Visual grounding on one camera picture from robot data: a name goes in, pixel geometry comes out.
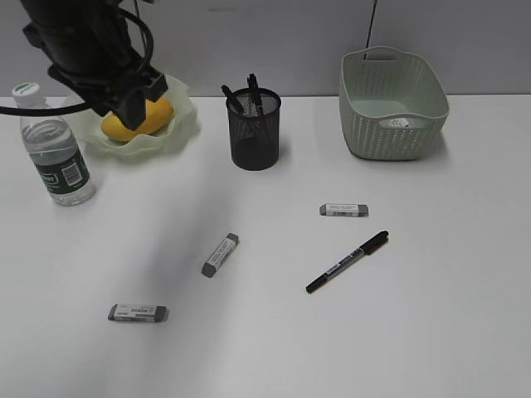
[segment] plate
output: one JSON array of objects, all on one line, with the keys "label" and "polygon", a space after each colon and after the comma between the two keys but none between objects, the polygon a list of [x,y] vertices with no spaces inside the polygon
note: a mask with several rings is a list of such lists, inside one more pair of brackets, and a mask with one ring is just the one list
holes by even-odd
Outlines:
[{"label": "plate", "polygon": [[[92,110],[69,114],[66,121],[79,141],[100,153],[133,157],[140,153],[175,152],[199,131],[197,108],[188,97],[188,87],[180,80],[166,75],[168,91],[163,95],[175,109],[172,120],[153,135],[140,134],[128,143],[120,143],[101,131],[101,118]],[[79,104],[80,97],[71,94],[63,106]]]}]

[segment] pen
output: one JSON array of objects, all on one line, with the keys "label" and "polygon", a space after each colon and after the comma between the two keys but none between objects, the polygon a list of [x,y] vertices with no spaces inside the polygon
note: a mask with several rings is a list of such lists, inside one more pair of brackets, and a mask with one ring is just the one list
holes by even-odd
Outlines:
[{"label": "pen", "polygon": [[249,92],[251,95],[251,101],[253,104],[255,104],[256,111],[258,112],[258,126],[259,130],[261,127],[265,129],[264,135],[262,138],[264,141],[268,141],[269,139],[269,129],[267,127],[267,122],[263,119],[264,118],[264,104],[262,102],[262,97],[260,94],[260,88],[258,86],[258,80],[256,79],[256,75],[254,73],[251,73],[249,77],[247,78],[247,84],[249,85]]},{"label": "pen", "polygon": [[247,79],[247,84],[249,85],[249,89],[251,90],[252,102],[254,102],[256,105],[258,115],[264,116],[264,104],[262,104],[262,98],[260,95],[260,90],[258,88],[258,80],[256,79],[254,73],[251,73],[249,75],[249,78]]},{"label": "pen", "polygon": [[229,89],[226,85],[222,85],[222,91],[226,98],[229,100],[229,103],[234,107],[234,110],[238,114],[243,114],[243,112],[245,111],[243,109],[243,105],[241,105],[241,102],[234,95],[234,93],[232,93],[231,89]]},{"label": "pen", "polygon": [[312,294],[315,290],[326,284],[333,277],[341,274],[350,265],[354,264],[356,261],[361,259],[364,255],[371,255],[377,248],[387,242],[388,237],[389,232],[382,231],[376,236],[374,236],[371,240],[359,246],[350,255],[339,261],[331,269],[319,276],[314,282],[306,286],[306,292]]}]

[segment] black mesh pen holder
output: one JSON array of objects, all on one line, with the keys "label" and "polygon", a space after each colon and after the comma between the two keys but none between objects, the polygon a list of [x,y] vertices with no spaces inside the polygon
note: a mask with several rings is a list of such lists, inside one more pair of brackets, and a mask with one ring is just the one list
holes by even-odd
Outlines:
[{"label": "black mesh pen holder", "polygon": [[232,161],[244,170],[265,170],[279,159],[280,97],[267,89],[259,92],[262,107],[254,104],[249,89],[234,93],[241,113],[227,101]]}]

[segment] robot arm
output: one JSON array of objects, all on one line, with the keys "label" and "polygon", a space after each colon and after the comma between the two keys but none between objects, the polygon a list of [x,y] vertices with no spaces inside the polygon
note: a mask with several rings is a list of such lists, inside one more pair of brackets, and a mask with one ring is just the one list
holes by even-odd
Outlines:
[{"label": "robot arm", "polygon": [[[121,2],[21,0],[32,20],[23,31],[50,58],[50,77],[75,91],[86,108],[100,116],[112,111],[125,127],[136,129],[145,120],[145,100],[158,100],[168,86],[150,65],[153,38],[148,27],[120,9]],[[125,18],[146,36],[144,58],[131,46]]]}]

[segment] yellow mango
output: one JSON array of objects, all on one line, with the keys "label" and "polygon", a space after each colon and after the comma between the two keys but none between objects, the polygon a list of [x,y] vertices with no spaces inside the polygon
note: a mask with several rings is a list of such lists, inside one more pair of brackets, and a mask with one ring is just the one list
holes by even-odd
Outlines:
[{"label": "yellow mango", "polygon": [[139,134],[153,134],[173,117],[173,106],[161,97],[157,102],[146,100],[146,120],[135,130],[127,129],[115,114],[101,122],[103,134],[116,141],[127,143]]}]

